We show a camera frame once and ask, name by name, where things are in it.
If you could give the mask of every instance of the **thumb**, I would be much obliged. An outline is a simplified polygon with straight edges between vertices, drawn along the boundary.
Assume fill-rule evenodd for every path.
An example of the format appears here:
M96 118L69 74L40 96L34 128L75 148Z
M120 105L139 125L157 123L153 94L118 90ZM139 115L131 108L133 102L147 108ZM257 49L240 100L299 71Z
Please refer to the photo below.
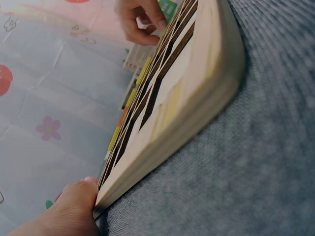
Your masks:
M142 0L142 8L146 11L151 22L159 29L165 30L167 23L164 17L164 14L158 4L157 0Z
M81 208L92 211L95 205L98 188L90 177L67 185L58 197L55 205Z

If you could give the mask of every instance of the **yellow sticky tab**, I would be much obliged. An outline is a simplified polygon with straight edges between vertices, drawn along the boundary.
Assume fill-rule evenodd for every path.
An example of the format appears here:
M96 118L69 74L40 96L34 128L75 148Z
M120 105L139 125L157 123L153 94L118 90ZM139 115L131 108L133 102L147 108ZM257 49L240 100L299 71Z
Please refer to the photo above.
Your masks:
M129 106L130 106L131 101L133 100L133 97L134 97L134 95L135 95L135 93L136 93L136 90L137 90L137 89L134 88L134 89L131 91L131 94L130 94L129 99L128 99L127 104L126 104L126 107L129 107Z
M114 143L115 143L117 136L118 136L119 129L120 129L120 127L118 127L118 126L115 129L114 135L113 135L112 140L110 141L110 144L108 147L109 151L111 151L113 149Z
M138 77L138 79L137 79L136 85L139 85L139 84L140 84L140 82L141 82L141 80L142 80L142 78L143 78L143 76L144 76L144 73L146 72L146 70L147 70L147 68L148 68L148 65L149 65L149 63L150 63L150 60L151 60L151 57L148 57L146 63L144 64L144 67L142 68L141 73L140 73L140 75L139 75L139 77Z

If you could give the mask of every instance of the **red apple print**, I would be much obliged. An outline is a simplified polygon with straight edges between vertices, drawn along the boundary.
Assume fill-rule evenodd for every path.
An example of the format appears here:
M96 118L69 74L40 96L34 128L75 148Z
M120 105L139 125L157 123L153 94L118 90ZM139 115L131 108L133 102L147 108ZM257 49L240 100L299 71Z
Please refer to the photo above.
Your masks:
M71 2L71 3L84 3L84 2L88 2L90 0L66 0L68 2Z
M11 71L4 65L0 65L0 96L8 92L10 84L13 80Z

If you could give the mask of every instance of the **fingernail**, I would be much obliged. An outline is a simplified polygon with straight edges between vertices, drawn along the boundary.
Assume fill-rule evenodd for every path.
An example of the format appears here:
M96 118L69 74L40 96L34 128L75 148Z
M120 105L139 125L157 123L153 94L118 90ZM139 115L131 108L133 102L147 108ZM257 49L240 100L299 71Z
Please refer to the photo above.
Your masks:
M88 182L92 182L92 183L98 184L98 180L96 178L93 178L93 177L85 177L84 181L88 181Z
M161 30L165 30L166 27L167 27L167 22L165 20L161 20L158 22L158 27L161 29Z

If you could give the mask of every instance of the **orange sticky tab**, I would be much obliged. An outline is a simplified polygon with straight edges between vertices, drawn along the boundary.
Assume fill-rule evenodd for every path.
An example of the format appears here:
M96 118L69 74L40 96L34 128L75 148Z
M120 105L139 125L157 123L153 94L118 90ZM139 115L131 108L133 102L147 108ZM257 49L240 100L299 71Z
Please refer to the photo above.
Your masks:
M123 111L122 117L121 117L120 120L119 120L118 127L120 127L120 126L122 125L122 123L123 123L123 121L124 121L124 119L125 119L125 116L126 116L126 114L127 114L127 111L128 111L128 107L126 106L125 109L124 109L124 111Z

